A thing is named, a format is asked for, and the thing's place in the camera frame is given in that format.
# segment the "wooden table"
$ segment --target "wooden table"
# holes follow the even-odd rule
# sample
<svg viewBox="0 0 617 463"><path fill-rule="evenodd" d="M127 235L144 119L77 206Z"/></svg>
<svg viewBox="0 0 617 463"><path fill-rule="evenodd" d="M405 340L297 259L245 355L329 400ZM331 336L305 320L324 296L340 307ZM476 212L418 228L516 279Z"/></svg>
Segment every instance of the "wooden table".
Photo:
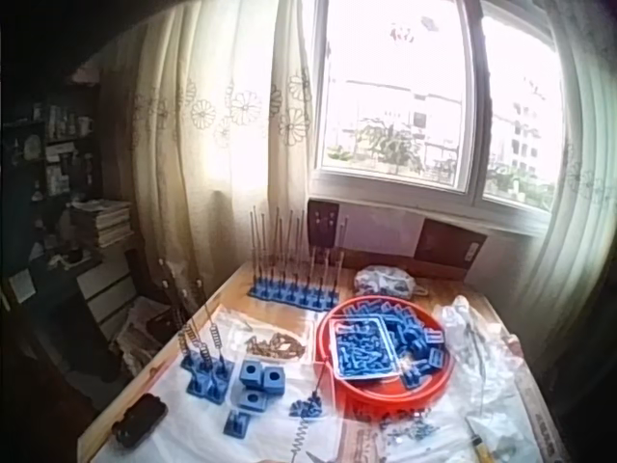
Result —
<svg viewBox="0 0 617 463"><path fill-rule="evenodd" d="M355 271L343 269L341 273L341 282L339 285L340 299L346 300L353 296L353 278ZM299 311L290 311L287 306L275 302L263 302L256 300L247 295L253 282L253 270L249 264L240 267L215 293L208 299L207 308L210 312L215 311L221 305L228 309L246 313L252 318L270 323L272 325L284 328L296 334L302 334L304 331L304 319L301 318ZM497 316L495 310L489 301L480 293L472 290L461 282L453 282L446 280L429 280L417 279L417 283L428 289L429 295L426 297L415 297L414 302L429 312L432 312L436 305L450 304L457 295L464 295L468 298L469 303L484 317L489 323L499 323L501 320ZM194 320L198 327L201 328L206 320L207 315L204 308L201 308L195 315ZM90 461L103 446L108 439L111 426L114 422L121 420L124 411L130 407L142 394L146 393L157 379L163 374L166 368L175 359L179 351L176 338L170 340L163 349L154 357L154 359L145 367L140 374L116 397L116 399L107 407L90 427L82 434L77 444L77 456L79 462ZM536 403L528 405L527 398L525 406L529 411L529 406L533 407L536 415L540 415L544 419L544 423L549 422L549 428L554 428L550 414L544 405L544 401L540 396L535 381L528 374L525 381L528 383L531 378L532 390L540 397L541 406ZM533 397L530 402L537 401L537 397ZM558 448L559 442L553 442Z"/></svg>

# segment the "red bowl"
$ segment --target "red bowl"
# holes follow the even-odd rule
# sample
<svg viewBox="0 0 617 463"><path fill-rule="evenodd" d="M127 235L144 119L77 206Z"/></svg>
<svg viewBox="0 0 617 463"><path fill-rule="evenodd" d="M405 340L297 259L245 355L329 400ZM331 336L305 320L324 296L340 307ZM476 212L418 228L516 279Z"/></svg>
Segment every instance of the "red bowl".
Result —
<svg viewBox="0 0 617 463"><path fill-rule="evenodd" d="M330 368L332 368L330 330L328 329L330 319L333 316L344 315L345 308L349 306L354 306L362 301L370 302L376 299L390 301L392 305L400 304L402 307L415 313L417 318L424 323L424 326L443 331L442 325L431 314L409 301L380 295L360 296L339 304L321 320L316 336L315 355L318 362L324 362L327 359ZM353 384L349 381L335 378L336 396L342 399L339 405L343 406L346 398L347 401L351 400L354 402L352 406L361 407L365 413L376 418L380 418L385 413L398 410L427 408L445 392L447 382L452 374L452 357L447 351L444 353L443 368L431 375L430 379L424 381L421 386L412 391L405 388L400 376L375 381L355 381Z"/></svg>

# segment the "window sill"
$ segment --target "window sill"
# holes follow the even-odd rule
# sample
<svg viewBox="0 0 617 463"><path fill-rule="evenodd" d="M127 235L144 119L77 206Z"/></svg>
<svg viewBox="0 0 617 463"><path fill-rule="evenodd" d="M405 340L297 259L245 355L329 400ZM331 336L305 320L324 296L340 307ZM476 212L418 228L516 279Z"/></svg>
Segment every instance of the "window sill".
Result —
<svg viewBox="0 0 617 463"><path fill-rule="evenodd" d="M435 220L479 232L545 235L550 214L533 208L481 200L470 204L456 191L315 170L309 195L318 200L408 210Z"/></svg>

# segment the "window frame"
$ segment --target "window frame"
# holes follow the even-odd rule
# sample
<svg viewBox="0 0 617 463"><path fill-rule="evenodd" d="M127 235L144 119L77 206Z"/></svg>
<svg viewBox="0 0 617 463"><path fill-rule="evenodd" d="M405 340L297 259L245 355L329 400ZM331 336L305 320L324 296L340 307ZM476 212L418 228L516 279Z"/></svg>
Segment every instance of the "window frame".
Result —
<svg viewBox="0 0 617 463"><path fill-rule="evenodd" d="M484 10L496 19L510 23L554 49L550 29L542 10L528 8L508 0L452 0L459 10L465 53L466 95L460 147L462 169L469 169L467 182L458 184L463 191L444 189L435 184L385 174L353 173L335 167L323 167L325 118L328 86L328 7L329 0L314 1L314 20L309 56L312 55L314 154L308 182L312 198L344 201L351 204L380 205L418 211L423 215L461 225L483 226L493 230L542 235L549 226L551 213L526 204L504 199L485 198L484 187L490 157L492 103L488 60L481 27Z"/></svg>

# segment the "screwdriver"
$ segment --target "screwdriver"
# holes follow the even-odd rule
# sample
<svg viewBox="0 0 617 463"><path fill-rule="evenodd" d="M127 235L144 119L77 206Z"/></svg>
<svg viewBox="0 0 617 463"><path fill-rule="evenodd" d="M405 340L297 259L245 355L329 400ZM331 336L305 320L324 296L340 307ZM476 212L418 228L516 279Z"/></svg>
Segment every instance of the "screwdriver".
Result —
<svg viewBox="0 0 617 463"><path fill-rule="evenodd" d="M465 422L467 423L467 426L469 427L469 430L471 431L471 444L473 445L473 448L475 449L475 454L478 457L478 461L480 463L495 463L495 460L493 459L493 457L491 456L491 453L489 452L489 448L486 447L486 444L484 444L484 441L482 440L482 438L473 431L473 428L471 427L471 423L469 422L467 417L465 417Z"/></svg>

